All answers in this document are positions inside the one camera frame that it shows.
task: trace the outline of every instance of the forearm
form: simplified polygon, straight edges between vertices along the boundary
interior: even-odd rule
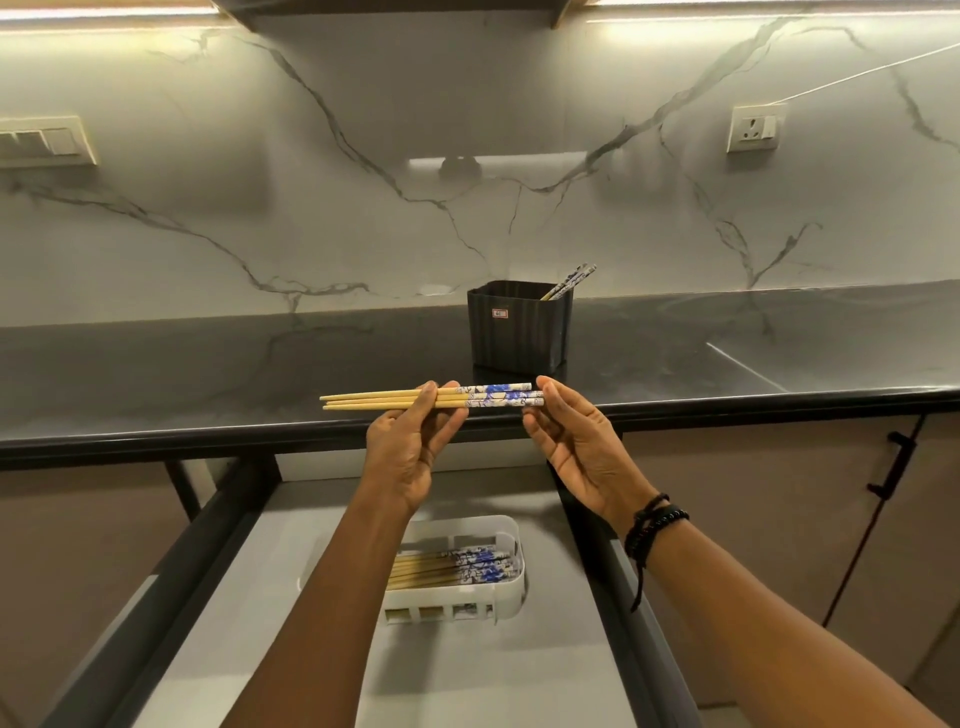
[[[692,523],[664,528],[647,567],[728,676],[755,725],[943,725],[877,667],[763,586]]]
[[[224,728],[353,725],[373,629],[411,515],[383,492],[360,483]]]

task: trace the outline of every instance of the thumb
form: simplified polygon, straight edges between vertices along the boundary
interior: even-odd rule
[[[420,389],[420,393],[400,419],[413,429],[420,429],[426,416],[433,411],[434,402],[437,401],[437,382],[428,381]]]
[[[552,381],[543,385],[543,401],[550,417],[568,429],[574,435],[587,437],[592,432],[592,422],[566,403]]]

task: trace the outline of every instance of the black countertop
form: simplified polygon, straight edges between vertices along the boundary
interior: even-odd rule
[[[626,429],[960,409],[958,334],[960,281],[585,299],[558,377]],[[464,306],[0,328],[0,372],[6,468],[362,447],[318,395],[518,379],[473,369]]]

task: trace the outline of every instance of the bundle of chopsticks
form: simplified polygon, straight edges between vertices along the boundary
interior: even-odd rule
[[[514,558],[493,546],[397,556],[387,581],[392,589],[492,584],[517,576]]]
[[[395,389],[385,392],[357,392],[349,395],[324,395],[324,409],[409,409],[419,389]],[[457,407],[542,407],[543,392],[529,383],[477,384],[467,387],[440,387],[435,409]]]
[[[567,293],[572,291],[575,286],[582,283],[584,279],[596,269],[597,267],[592,263],[581,263],[577,266],[577,269],[573,273],[543,294],[543,298],[540,300],[556,301],[557,299],[563,298]]]

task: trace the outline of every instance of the cabinet handle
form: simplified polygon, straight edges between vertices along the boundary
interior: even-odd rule
[[[900,452],[897,453],[894,464],[890,466],[890,472],[883,479],[883,485],[871,483],[867,486],[867,490],[879,496],[881,500],[889,500],[894,491],[897,490],[900,479],[903,477],[906,467],[910,464],[910,458],[913,457],[913,452],[917,449],[917,441],[900,432],[890,432],[887,435],[887,441],[899,445]]]

